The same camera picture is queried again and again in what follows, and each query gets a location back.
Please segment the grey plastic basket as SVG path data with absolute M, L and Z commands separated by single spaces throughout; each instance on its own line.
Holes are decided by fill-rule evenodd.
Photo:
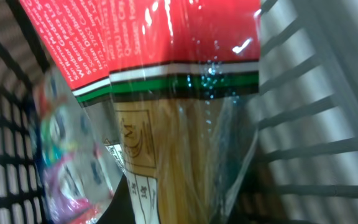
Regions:
M 33 91 L 57 66 L 21 2 L 0 1 L 0 223 L 52 223 Z M 259 2 L 257 140 L 226 223 L 358 223 L 358 1 Z

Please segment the red orange biscuit pack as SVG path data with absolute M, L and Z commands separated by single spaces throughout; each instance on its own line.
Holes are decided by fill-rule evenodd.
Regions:
M 259 1 L 22 1 L 137 223 L 226 223 L 257 140 Z

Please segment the Kleenex tissue multipack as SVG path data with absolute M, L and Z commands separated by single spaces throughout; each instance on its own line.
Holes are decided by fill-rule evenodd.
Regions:
M 34 87 L 33 148 L 52 223 L 97 223 L 122 171 L 57 67 Z

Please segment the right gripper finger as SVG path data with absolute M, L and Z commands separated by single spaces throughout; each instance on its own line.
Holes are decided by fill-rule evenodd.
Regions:
M 121 177 L 109 207 L 102 214 L 97 224 L 135 224 L 131 196 L 125 175 Z

